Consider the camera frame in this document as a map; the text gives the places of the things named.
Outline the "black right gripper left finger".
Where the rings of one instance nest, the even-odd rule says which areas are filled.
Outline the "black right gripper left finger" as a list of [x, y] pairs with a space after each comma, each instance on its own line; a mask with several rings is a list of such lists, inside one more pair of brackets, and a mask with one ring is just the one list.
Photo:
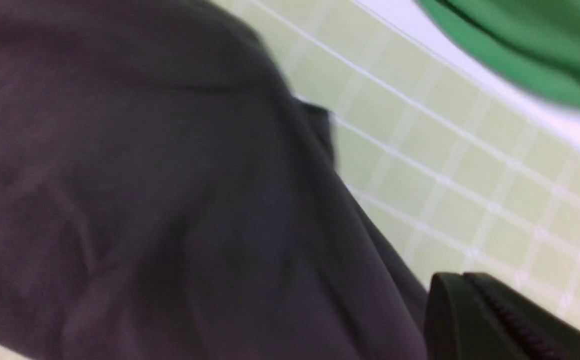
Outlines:
[[476, 275], [431, 278], [424, 337], [430, 360], [539, 360], [540, 338]]

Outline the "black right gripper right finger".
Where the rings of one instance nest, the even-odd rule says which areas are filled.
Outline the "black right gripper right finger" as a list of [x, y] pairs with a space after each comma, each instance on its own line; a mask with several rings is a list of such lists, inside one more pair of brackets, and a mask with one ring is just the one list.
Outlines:
[[463, 279], [530, 360], [580, 360], [578, 328], [489, 274], [466, 272]]

